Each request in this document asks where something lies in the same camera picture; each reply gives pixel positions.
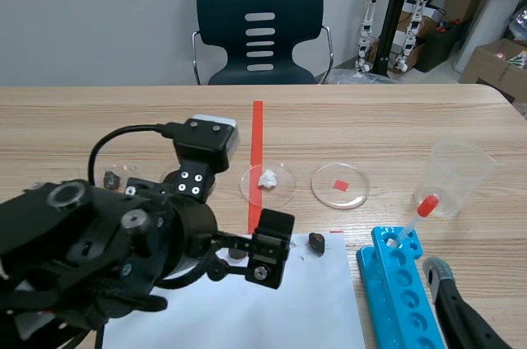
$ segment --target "white sheet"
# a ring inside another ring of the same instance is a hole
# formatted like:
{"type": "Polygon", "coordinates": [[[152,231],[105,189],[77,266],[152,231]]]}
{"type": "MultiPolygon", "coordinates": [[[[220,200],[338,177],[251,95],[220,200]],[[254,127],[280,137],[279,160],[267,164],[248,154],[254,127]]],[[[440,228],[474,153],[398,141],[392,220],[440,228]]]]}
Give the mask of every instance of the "white sheet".
{"type": "MultiPolygon", "coordinates": [[[[276,291],[232,275],[220,282],[202,277],[177,291],[155,289],[168,309],[110,320],[104,349],[364,348],[343,235],[324,237],[319,256],[308,249],[307,234],[293,235],[296,247],[276,291]]],[[[226,253],[218,254],[236,264],[226,253]]]]}

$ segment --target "floor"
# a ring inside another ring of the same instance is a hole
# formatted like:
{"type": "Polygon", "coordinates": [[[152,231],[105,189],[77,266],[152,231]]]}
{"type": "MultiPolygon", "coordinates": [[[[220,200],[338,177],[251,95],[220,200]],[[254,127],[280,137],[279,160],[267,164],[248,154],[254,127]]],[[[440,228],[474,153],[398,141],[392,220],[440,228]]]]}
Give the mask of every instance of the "floor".
{"type": "Polygon", "coordinates": [[[408,72],[400,74],[388,72],[389,78],[405,84],[455,84],[461,77],[461,73],[457,73],[452,68],[452,63],[456,57],[457,54],[453,54],[448,60],[427,73],[419,72],[417,69],[410,69],[408,72]]]}

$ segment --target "red dropper bulb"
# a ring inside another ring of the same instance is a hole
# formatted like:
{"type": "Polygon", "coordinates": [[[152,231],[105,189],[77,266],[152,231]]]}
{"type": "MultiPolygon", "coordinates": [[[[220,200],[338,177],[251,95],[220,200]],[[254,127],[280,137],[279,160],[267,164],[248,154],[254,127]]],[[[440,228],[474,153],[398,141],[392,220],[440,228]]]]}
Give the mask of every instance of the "red dropper bulb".
{"type": "Polygon", "coordinates": [[[427,196],[417,208],[417,214],[420,217],[427,217],[430,213],[436,209],[436,206],[439,204],[439,197],[435,194],[427,196]]]}

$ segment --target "red square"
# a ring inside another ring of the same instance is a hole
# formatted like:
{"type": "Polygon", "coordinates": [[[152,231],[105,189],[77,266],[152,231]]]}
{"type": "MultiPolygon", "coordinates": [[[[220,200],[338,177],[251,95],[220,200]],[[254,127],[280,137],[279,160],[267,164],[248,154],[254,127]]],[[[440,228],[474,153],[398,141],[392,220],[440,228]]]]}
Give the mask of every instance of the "red square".
{"type": "Polygon", "coordinates": [[[333,185],[333,188],[340,190],[340,191],[346,191],[347,187],[349,186],[348,182],[344,182],[343,180],[335,180],[335,184],[333,185]]]}

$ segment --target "blue test tube rack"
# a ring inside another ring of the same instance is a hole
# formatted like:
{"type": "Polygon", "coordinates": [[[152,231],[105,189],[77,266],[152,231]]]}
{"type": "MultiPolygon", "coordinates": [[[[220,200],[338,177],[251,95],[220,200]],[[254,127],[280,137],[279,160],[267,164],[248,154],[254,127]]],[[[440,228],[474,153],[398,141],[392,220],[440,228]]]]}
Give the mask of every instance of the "blue test tube rack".
{"type": "Polygon", "coordinates": [[[415,260],[422,247],[415,230],[398,247],[389,245],[403,227],[375,227],[373,246],[357,260],[379,349],[445,348],[415,260]]]}

